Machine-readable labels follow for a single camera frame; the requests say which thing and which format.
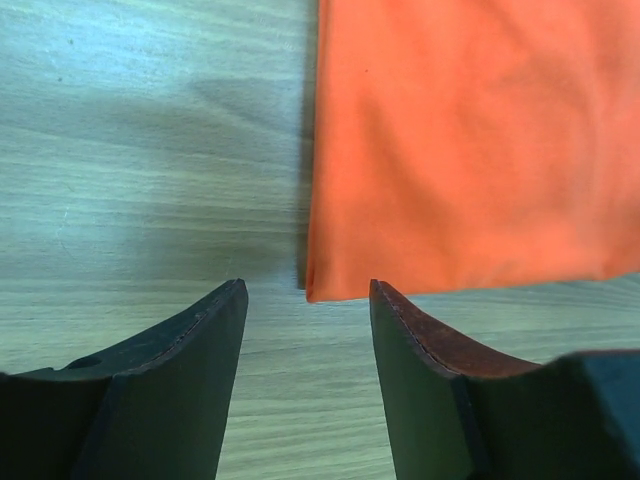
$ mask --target wooden table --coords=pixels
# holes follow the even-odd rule
[[[307,305],[315,2],[0,6],[0,368],[251,307],[219,478],[391,479],[366,301]],[[417,298],[528,359],[640,345],[640,284]]]

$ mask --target red-orange fabric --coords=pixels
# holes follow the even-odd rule
[[[640,270],[640,1],[319,13],[309,301]]]

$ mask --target orange cloth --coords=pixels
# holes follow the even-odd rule
[[[640,270],[640,1],[319,9],[309,301]]]

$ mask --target wooden surface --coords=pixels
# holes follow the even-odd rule
[[[0,6],[0,369],[61,367],[227,278],[251,306],[219,478],[391,479],[366,301],[307,305],[315,4]],[[530,360],[640,345],[640,282],[417,299]]]

